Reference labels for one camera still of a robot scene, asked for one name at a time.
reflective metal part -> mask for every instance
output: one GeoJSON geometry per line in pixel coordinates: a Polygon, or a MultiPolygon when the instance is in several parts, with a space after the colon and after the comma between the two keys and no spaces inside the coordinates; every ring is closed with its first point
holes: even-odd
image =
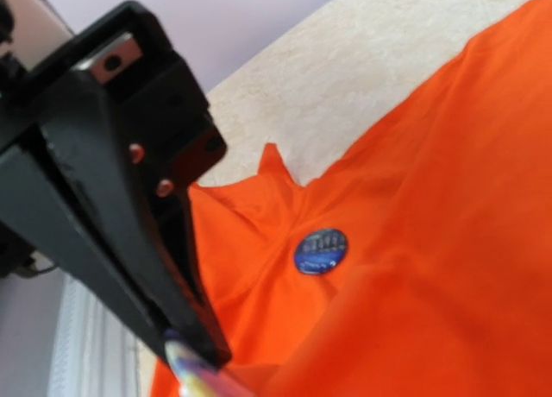
{"type": "Polygon", "coordinates": [[[144,147],[140,144],[130,144],[129,146],[130,151],[130,159],[132,160],[133,164],[140,164],[144,157],[146,156],[146,150],[144,147]]]}
{"type": "Polygon", "coordinates": [[[75,65],[79,71],[90,71],[101,85],[108,83],[142,57],[134,36],[128,32],[107,42],[75,65]]]}
{"type": "Polygon", "coordinates": [[[168,179],[163,179],[157,185],[156,194],[157,194],[157,197],[161,197],[163,199],[171,195],[173,191],[174,191],[174,183],[168,179]]]}

beige surface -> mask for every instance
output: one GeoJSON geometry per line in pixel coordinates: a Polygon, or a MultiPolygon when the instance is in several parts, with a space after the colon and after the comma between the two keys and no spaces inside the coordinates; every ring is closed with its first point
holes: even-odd
{"type": "MultiPolygon", "coordinates": [[[[483,28],[527,0],[334,0],[209,96],[229,143],[202,184],[255,174],[277,142],[300,183],[317,177],[483,28]]],[[[140,352],[147,395],[154,359],[140,352]]]]}

orange fabric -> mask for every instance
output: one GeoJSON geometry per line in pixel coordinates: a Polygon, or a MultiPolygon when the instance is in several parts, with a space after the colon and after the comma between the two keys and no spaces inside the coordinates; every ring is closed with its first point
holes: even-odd
{"type": "Polygon", "coordinates": [[[551,28],[533,0],[476,36],[305,188],[268,145],[257,176],[190,190],[229,368],[256,393],[552,393],[551,28]],[[323,228],[347,256],[299,273],[323,228]]]}

round sticker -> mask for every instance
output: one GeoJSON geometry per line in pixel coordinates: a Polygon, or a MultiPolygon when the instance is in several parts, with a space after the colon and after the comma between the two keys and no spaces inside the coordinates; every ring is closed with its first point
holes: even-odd
{"type": "Polygon", "coordinates": [[[347,249],[347,237],[341,231],[315,231],[303,239],[295,250],[295,266],[304,274],[325,274],[343,260],[347,249]]]}

bolt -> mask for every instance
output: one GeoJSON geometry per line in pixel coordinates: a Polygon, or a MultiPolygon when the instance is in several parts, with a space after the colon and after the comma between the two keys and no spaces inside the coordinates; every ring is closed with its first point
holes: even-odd
{"type": "Polygon", "coordinates": [[[130,144],[129,150],[130,150],[130,159],[132,160],[133,164],[140,164],[141,161],[146,156],[146,150],[140,144],[130,144]]]}
{"type": "Polygon", "coordinates": [[[157,194],[157,197],[161,197],[163,199],[164,197],[169,196],[173,191],[174,183],[168,179],[163,179],[157,185],[155,193],[157,194]]]}

